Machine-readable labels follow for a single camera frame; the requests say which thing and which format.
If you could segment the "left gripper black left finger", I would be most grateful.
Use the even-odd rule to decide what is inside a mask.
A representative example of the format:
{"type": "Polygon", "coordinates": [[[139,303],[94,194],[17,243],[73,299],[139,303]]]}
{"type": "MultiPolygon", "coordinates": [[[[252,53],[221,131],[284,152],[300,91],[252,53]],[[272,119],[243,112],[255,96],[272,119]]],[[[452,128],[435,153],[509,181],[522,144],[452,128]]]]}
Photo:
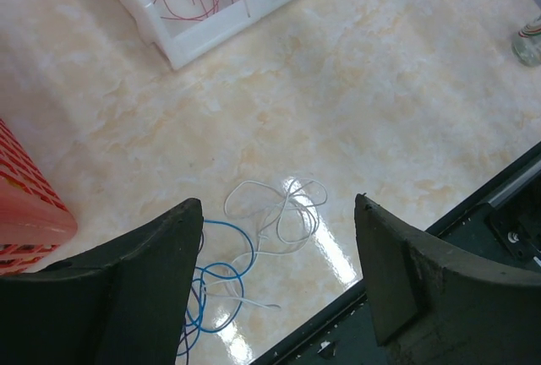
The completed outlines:
{"type": "Polygon", "coordinates": [[[2,363],[174,363],[202,229],[190,198],[43,270],[4,276],[2,363]]]}

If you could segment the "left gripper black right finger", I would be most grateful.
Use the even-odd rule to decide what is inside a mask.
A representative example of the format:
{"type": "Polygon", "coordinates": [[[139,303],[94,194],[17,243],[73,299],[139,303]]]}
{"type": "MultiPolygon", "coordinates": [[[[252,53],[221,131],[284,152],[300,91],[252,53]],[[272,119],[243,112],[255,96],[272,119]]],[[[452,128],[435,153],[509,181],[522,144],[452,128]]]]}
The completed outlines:
{"type": "Polygon", "coordinates": [[[390,364],[538,364],[540,275],[458,248],[363,194],[354,221],[376,342],[390,364]]]}

